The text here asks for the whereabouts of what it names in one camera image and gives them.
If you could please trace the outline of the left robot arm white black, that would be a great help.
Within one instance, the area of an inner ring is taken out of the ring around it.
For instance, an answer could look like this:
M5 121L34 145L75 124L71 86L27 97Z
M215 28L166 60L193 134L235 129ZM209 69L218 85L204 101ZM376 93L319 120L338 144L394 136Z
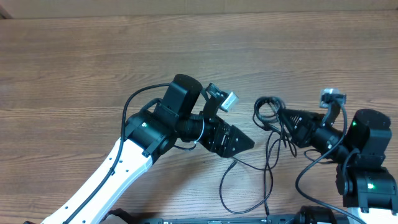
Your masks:
M138 113L127 116L123 111L120 138L107 158L44 223L100 223L129 186L178 139L201 144L224 158L254 147L250 137L217 115L238 100L232 91L212 83L204 88L184 74L177 74L164 87L164 97L153 99Z

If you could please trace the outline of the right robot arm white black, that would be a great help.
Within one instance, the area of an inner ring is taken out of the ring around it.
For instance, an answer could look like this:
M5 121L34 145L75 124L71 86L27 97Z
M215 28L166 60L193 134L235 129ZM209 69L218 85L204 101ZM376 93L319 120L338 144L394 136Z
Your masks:
M357 110L339 131L335 119L344 113L332 106L327 114L280 109L279 120L300 148L312 146L337 164L336 188L350 223L397 223L397 183L382 163L392 137L388 116Z

